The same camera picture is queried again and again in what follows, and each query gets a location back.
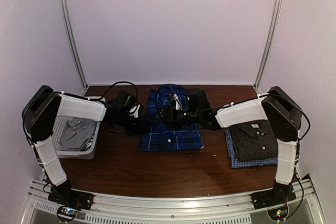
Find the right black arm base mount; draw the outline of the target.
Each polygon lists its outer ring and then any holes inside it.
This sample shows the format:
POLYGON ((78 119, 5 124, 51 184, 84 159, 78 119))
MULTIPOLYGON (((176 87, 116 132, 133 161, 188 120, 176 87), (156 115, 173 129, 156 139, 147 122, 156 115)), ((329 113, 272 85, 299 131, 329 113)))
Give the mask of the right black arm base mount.
POLYGON ((251 194, 254 209, 268 208, 285 204, 296 199, 292 182, 281 184, 274 180, 273 187, 264 191, 257 191, 251 194))

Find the blue plaid long sleeve shirt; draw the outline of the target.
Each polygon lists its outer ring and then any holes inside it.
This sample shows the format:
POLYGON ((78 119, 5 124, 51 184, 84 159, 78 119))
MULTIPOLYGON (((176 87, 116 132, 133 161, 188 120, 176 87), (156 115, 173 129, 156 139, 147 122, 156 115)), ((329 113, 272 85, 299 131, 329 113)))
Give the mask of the blue plaid long sleeve shirt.
POLYGON ((149 132, 141 136, 139 150, 144 152, 201 150, 204 148, 196 123, 175 130, 159 121, 159 109, 171 105, 169 95, 178 98, 183 109, 187 109, 186 90, 176 84, 163 84, 149 92, 145 116, 149 132))

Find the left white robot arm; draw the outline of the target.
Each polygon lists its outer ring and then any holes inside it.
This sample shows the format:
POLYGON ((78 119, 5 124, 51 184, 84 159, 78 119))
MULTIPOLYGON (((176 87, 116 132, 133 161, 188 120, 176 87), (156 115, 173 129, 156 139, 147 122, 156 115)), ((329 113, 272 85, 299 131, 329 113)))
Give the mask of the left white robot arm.
POLYGON ((67 186, 67 175, 53 144, 53 128, 57 117, 87 119, 117 125, 127 135, 142 135, 149 131, 144 107, 137 97, 120 91, 115 99, 81 97, 42 85, 22 111, 23 129, 35 150, 50 183, 57 187, 54 194, 64 205, 71 205, 75 192, 67 186))

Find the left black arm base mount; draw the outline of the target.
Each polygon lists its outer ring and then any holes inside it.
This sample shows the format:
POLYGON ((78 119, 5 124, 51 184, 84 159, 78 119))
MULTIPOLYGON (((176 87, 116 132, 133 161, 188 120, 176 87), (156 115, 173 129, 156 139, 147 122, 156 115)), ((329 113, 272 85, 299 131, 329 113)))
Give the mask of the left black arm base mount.
POLYGON ((79 210, 90 210, 94 195, 84 191, 74 190, 69 179, 56 186, 50 181, 47 185, 51 186, 48 200, 60 205, 69 206, 79 210))

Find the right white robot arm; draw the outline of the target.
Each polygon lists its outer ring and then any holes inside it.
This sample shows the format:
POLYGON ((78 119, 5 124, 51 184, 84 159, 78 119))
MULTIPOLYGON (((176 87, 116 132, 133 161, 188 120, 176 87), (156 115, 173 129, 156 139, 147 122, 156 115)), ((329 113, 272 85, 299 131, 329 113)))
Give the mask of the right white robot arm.
POLYGON ((289 185, 295 175, 299 158, 299 131, 303 111, 279 86, 273 86, 254 99, 212 107, 203 90, 186 90, 187 107, 183 108, 173 95, 169 103, 156 108, 156 119, 166 126, 179 129, 197 123, 217 131, 236 124, 267 120, 278 143, 278 165, 274 187, 269 192, 272 203, 279 204, 289 196, 289 185))

